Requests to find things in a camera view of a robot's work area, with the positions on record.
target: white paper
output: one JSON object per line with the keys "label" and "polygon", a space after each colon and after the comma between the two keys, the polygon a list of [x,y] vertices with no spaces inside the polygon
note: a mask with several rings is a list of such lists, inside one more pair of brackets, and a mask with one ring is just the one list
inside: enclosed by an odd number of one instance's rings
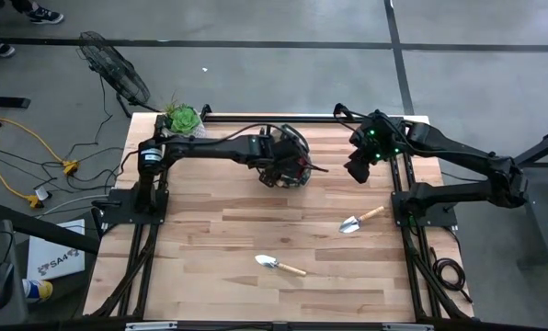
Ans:
{"label": "white paper", "polygon": [[[84,234],[84,220],[59,223],[70,231]],[[51,280],[84,271],[84,252],[74,248],[52,244],[41,238],[29,239],[28,280]]]}

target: yellow extension cord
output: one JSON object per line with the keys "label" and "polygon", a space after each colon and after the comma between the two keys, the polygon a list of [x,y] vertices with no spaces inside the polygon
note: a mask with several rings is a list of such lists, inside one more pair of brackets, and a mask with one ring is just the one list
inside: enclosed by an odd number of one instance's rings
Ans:
{"label": "yellow extension cord", "polygon": [[[3,121],[3,122],[6,122],[6,123],[10,123],[10,124],[13,124],[17,127],[19,127],[20,129],[26,131],[27,133],[31,134],[33,137],[37,138],[37,140],[40,141],[40,143],[43,144],[43,146],[45,146],[45,148],[51,153],[51,155],[53,155],[53,157],[59,161],[61,164],[64,165],[64,167],[71,167],[72,169],[77,169],[77,163],[76,161],[73,161],[73,162],[69,162],[69,161],[63,161],[61,157],[59,157],[53,150],[52,148],[46,143],[43,141],[43,139],[41,139],[41,137],[39,137],[39,135],[37,133],[35,133],[34,131],[26,128],[25,126],[23,126],[22,124],[20,123],[17,123],[13,120],[9,120],[9,119],[0,119],[0,121]],[[30,202],[30,206],[32,208],[38,208],[38,207],[42,207],[42,204],[40,203],[40,200],[39,198],[36,196],[36,195],[25,195],[25,194],[22,194],[16,190],[14,190],[13,188],[11,188],[8,183],[6,183],[6,180],[2,177],[2,175],[0,174],[0,181],[3,183],[3,185],[6,187],[6,189],[8,189],[11,193],[13,193],[14,195],[22,198],[22,199],[25,199],[25,200],[28,200]]]}

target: butcher block surface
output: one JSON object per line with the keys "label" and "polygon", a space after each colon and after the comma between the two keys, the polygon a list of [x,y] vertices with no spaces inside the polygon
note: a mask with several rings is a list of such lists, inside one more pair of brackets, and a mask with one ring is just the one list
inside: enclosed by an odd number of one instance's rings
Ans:
{"label": "butcher block surface", "polygon": [[[135,113],[124,153],[153,133],[156,114]],[[428,121],[427,117],[410,117]],[[244,123],[207,124],[224,137]],[[354,147],[338,124],[292,124],[307,139],[314,171],[303,188],[268,188],[256,170],[229,160],[183,159],[170,168],[170,204],[155,249],[145,319],[220,321],[411,322],[415,320],[401,232],[394,226],[393,191],[386,163],[371,166],[358,184],[343,165]],[[257,133],[258,128],[245,133]],[[413,158],[418,181],[441,185],[435,158]],[[136,156],[125,165],[118,188],[137,180]],[[385,210],[359,231],[339,225],[377,207]],[[101,242],[85,314],[95,311],[124,275],[132,225],[119,225]],[[452,236],[428,228],[438,257],[460,263]],[[260,266],[256,255],[305,270],[297,277]],[[139,278],[131,294],[136,303]],[[427,303],[427,286],[419,285]],[[449,292],[460,308],[472,306]]]}

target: gray floor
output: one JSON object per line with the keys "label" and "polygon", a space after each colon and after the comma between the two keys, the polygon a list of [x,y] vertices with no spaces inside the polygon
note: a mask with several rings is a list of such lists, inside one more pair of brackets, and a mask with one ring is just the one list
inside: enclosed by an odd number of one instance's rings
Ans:
{"label": "gray floor", "polygon": [[[42,3],[63,11],[66,21],[32,27],[8,7],[0,10],[0,34],[75,38],[94,30],[110,39],[133,40],[390,41],[382,0]],[[548,0],[394,0],[394,10],[402,42],[548,44]],[[226,112],[329,113],[335,103],[343,102],[362,112],[380,108],[404,113],[392,51],[119,50],[150,87],[151,104],[157,107],[176,91],[182,102],[196,107],[210,103]],[[105,118],[102,94],[97,75],[79,59],[75,47],[17,46],[17,52],[13,59],[0,60],[0,95],[30,97],[33,103],[24,111],[1,109],[0,115],[37,131],[59,154],[73,143],[90,142]],[[416,114],[429,115],[452,139],[516,155],[548,133],[548,53],[405,51],[404,58]],[[115,117],[104,128],[99,147],[81,148],[76,157],[124,141],[129,122],[108,86],[107,94],[107,110]],[[51,160],[32,138],[9,125],[0,131],[0,148],[40,162]],[[93,176],[116,166],[119,158],[118,152],[102,154],[85,162],[80,174]],[[40,171],[38,166],[24,166]],[[1,168],[23,192],[39,182],[6,165]],[[442,169],[472,175],[447,163]],[[56,192],[48,207],[69,199]],[[2,185],[0,203],[31,213]],[[531,271],[516,267],[518,258],[542,250],[535,224],[523,209],[501,210],[487,203],[460,205],[456,212],[476,315],[490,322],[548,327],[548,266]]]}

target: fan grille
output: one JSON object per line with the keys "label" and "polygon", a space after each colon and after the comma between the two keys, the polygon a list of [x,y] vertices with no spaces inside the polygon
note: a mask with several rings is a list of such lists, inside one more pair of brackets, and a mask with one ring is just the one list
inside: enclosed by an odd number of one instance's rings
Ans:
{"label": "fan grille", "polygon": [[135,72],[133,64],[94,31],[80,33],[80,51],[90,68],[100,74],[119,94],[133,104],[144,105],[149,100],[149,89]]}

